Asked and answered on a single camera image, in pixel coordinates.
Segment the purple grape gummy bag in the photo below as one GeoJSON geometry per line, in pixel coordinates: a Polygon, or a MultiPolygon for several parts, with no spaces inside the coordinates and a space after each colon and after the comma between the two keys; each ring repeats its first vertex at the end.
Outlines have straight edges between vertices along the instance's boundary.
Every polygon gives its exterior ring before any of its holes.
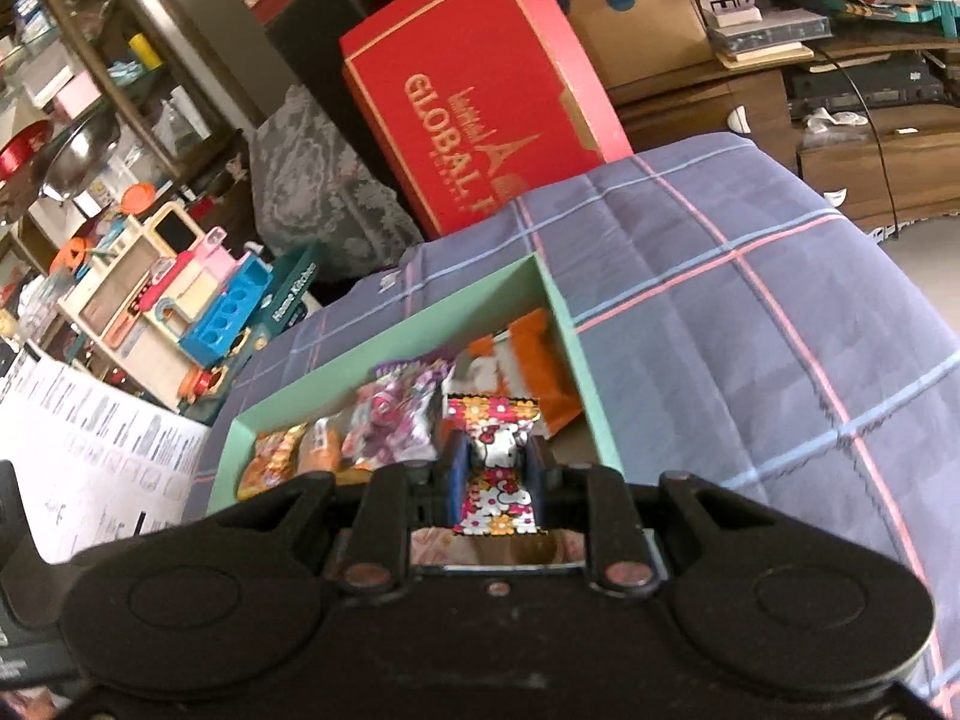
{"type": "Polygon", "coordinates": [[[407,461],[433,461],[436,420],[452,361],[443,356],[379,364],[356,390],[343,453],[355,468],[375,472],[407,461]]]}

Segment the clear biscuit roll pack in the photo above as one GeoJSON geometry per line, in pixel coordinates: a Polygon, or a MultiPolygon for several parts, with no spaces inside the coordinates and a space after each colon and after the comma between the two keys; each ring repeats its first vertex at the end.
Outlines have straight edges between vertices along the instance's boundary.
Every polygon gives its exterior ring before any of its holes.
{"type": "Polygon", "coordinates": [[[298,449],[298,473],[345,473],[353,460],[343,453],[343,441],[350,431],[340,415],[321,416],[309,422],[298,449]]]}

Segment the Hello Kitty floral packet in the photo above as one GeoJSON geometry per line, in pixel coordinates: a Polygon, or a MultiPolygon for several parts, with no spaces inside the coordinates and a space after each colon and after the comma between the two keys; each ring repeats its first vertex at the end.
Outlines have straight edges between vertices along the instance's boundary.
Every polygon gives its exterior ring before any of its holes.
{"type": "Polygon", "coordinates": [[[534,535],[534,494],[524,479],[527,444],[540,419],[539,403],[503,395],[455,394],[446,418],[469,439],[464,499],[454,531],[462,536],[534,535]]]}

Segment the orange striped chips bag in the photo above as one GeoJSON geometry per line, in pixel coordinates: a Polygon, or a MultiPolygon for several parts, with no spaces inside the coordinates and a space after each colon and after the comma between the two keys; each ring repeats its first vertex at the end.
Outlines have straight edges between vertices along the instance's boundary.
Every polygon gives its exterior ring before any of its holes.
{"type": "Polygon", "coordinates": [[[254,456],[245,465],[236,489],[237,500],[247,500],[268,489],[290,481],[298,469],[298,450],[308,424],[260,434],[254,445],[254,456]]]}

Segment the orange sauce snack bag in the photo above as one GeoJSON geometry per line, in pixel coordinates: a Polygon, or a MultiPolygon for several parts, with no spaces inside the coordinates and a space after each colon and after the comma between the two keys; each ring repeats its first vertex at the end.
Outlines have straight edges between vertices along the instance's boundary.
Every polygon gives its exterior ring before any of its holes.
{"type": "Polygon", "coordinates": [[[508,333],[471,341],[452,361],[451,373],[444,380],[443,394],[514,397],[516,392],[508,377],[509,361],[511,344],[508,333]]]}

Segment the orange white snack pack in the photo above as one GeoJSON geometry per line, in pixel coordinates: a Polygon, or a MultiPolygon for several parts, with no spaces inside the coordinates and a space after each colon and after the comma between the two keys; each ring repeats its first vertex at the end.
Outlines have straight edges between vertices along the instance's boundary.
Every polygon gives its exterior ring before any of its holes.
{"type": "Polygon", "coordinates": [[[539,403],[545,436],[556,436],[583,414],[583,402],[556,338],[553,314],[537,307],[511,322],[508,333],[526,392],[539,403]]]}

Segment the pink patterned white packet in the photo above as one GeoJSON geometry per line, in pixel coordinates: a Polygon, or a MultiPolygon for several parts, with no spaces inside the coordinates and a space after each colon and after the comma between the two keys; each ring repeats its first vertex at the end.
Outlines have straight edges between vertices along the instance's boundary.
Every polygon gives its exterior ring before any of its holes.
{"type": "Polygon", "coordinates": [[[464,536],[448,528],[421,528],[410,536],[417,566],[553,566],[584,559],[584,536],[550,530],[519,536],[464,536]]]}

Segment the green cardboard tray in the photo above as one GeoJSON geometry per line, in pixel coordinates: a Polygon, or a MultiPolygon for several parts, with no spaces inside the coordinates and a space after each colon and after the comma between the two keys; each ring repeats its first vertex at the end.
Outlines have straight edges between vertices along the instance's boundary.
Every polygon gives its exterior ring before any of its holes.
{"type": "Polygon", "coordinates": [[[586,418],[602,465],[622,465],[539,255],[420,309],[384,296],[352,319],[329,307],[317,323],[334,357],[256,405],[221,410],[228,433],[192,514],[224,511],[302,473],[364,483],[384,466],[438,460],[448,426],[466,429],[480,454],[467,466],[483,479],[476,535],[532,532],[534,484],[521,476],[521,454],[534,437],[586,418]]]}

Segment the blue plaid tablecloth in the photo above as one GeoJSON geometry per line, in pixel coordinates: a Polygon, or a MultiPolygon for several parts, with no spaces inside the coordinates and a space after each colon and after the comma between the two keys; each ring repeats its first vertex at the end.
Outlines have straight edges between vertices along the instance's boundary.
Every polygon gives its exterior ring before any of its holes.
{"type": "Polygon", "coordinates": [[[242,368],[229,424],[493,271],[539,255],[617,458],[685,470],[900,559],[937,605],[916,687],[958,712],[958,341],[884,250],[743,138],[713,133],[540,188],[283,333],[242,368]]]}

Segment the toy kitchen playset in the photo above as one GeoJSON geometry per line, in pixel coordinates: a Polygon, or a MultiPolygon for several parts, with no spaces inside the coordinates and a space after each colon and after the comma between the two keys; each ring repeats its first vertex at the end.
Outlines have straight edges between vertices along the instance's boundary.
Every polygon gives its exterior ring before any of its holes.
{"type": "Polygon", "coordinates": [[[88,229],[53,259],[68,278],[57,310],[135,392],[174,413],[208,424],[252,355],[309,314],[319,245],[236,254],[223,227],[202,229],[174,202],[144,220],[105,211],[88,229]]]}

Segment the grey lace cushion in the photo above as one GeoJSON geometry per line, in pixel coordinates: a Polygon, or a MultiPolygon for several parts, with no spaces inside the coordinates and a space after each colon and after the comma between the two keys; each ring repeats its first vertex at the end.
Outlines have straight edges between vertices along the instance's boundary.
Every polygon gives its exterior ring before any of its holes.
{"type": "Polygon", "coordinates": [[[320,276],[354,280],[397,265],[423,234],[301,85],[249,140],[252,208],[272,254],[317,245],[320,276]]]}

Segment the red Global gift box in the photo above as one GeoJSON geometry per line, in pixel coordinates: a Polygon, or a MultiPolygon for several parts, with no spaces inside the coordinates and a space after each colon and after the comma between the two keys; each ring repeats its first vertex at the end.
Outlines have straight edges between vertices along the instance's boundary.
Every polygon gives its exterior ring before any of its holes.
{"type": "Polygon", "coordinates": [[[555,0],[394,0],[340,45],[428,238],[633,153],[555,0]]]}

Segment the cluttered display shelf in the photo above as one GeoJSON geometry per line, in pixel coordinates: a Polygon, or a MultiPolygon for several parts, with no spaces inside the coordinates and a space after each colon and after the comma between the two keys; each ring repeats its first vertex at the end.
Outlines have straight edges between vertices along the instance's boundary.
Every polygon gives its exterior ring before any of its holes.
{"type": "Polygon", "coordinates": [[[247,146],[191,47],[145,0],[2,0],[3,255],[49,273],[133,184],[251,231],[247,146]]]}

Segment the wooden tv cabinet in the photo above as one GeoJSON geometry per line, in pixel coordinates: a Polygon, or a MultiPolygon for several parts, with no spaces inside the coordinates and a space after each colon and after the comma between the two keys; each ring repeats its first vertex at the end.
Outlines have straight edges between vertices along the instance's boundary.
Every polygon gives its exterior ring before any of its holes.
{"type": "Polygon", "coordinates": [[[930,26],[839,25],[815,57],[719,60],[610,91],[638,151],[745,127],[866,231],[958,211],[958,43],[930,26]]]}

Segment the brown bear cardboard box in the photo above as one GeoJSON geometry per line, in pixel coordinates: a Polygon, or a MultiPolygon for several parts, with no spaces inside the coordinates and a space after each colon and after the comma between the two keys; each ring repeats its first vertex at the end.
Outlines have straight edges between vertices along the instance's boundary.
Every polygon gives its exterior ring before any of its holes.
{"type": "Polygon", "coordinates": [[[704,64],[697,0],[556,0],[608,89],[704,64]]]}

